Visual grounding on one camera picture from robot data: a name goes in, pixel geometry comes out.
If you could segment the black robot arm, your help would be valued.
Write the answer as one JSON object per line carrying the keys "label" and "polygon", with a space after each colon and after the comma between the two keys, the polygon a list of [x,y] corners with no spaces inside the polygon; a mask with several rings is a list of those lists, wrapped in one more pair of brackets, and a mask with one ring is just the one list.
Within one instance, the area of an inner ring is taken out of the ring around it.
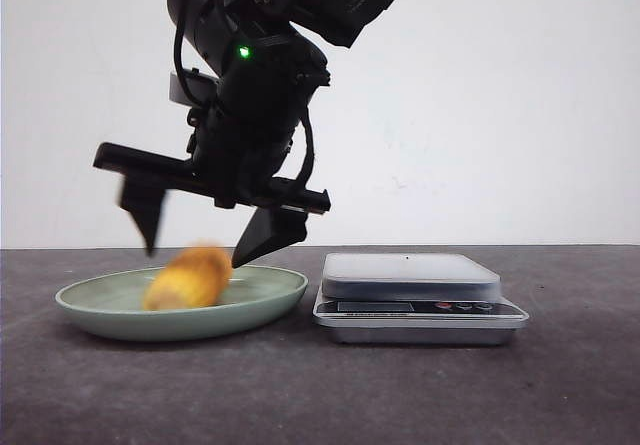
{"label": "black robot arm", "polygon": [[254,213],[232,255],[234,267],[303,241],[312,214],[331,207],[327,192],[307,186],[315,160],[305,138],[297,176],[279,175],[297,128],[312,129],[309,103],[331,76],[323,52],[304,36],[353,45],[394,0],[167,0],[174,55],[189,43],[208,73],[175,63],[169,98],[187,108],[186,157],[123,145],[97,149],[97,168],[120,173],[120,205],[153,253],[170,190],[209,197],[222,209]]}

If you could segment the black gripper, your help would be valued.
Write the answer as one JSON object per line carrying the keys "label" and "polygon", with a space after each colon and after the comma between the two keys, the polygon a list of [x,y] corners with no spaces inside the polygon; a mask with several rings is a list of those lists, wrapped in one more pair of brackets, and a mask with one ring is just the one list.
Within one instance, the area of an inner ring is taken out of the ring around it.
{"label": "black gripper", "polygon": [[167,190],[207,196],[224,209],[257,207],[232,255],[239,268],[304,241],[307,213],[331,208],[328,192],[307,187],[315,160],[309,102],[330,82],[327,59],[300,34],[191,36],[188,42],[219,82],[213,99],[202,104],[184,70],[176,74],[197,104],[187,106],[186,158],[104,142],[93,165],[124,177],[119,206],[147,256],[155,254]]}

